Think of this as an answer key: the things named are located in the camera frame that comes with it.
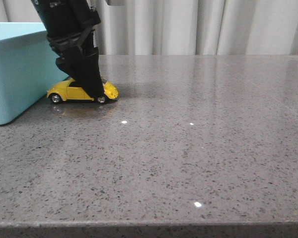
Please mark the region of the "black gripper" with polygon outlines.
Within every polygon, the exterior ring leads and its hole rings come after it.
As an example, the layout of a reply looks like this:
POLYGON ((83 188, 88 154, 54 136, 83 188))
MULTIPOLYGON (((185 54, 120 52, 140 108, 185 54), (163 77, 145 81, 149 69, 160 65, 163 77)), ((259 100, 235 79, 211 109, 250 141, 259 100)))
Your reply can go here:
POLYGON ((78 82, 88 96, 103 96, 99 51, 92 29, 101 22, 97 10, 85 0, 33 0, 32 4, 47 30, 51 49, 60 56, 57 67, 78 82), (81 47, 69 48, 71 40, 81 33, 81 47))

